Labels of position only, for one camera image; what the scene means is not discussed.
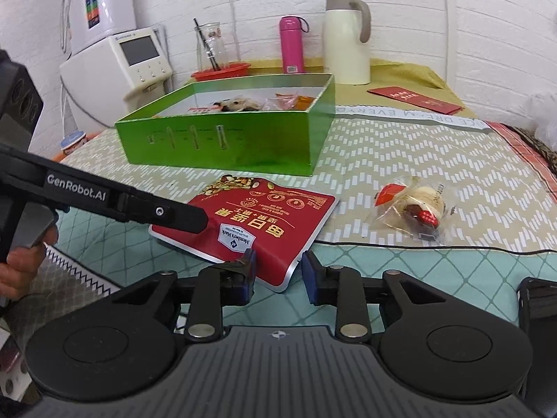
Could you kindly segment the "person's left hand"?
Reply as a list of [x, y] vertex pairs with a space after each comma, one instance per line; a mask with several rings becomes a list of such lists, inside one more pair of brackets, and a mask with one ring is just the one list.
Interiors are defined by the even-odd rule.
[[46, 245], [54, 245], [57, 237], [57, 227], [53, 225], [36, 246], [18, 247], [8, 254], [7, 262], [0, 267], [1, 297], [19, 300], [29, 292], [46, 257]]

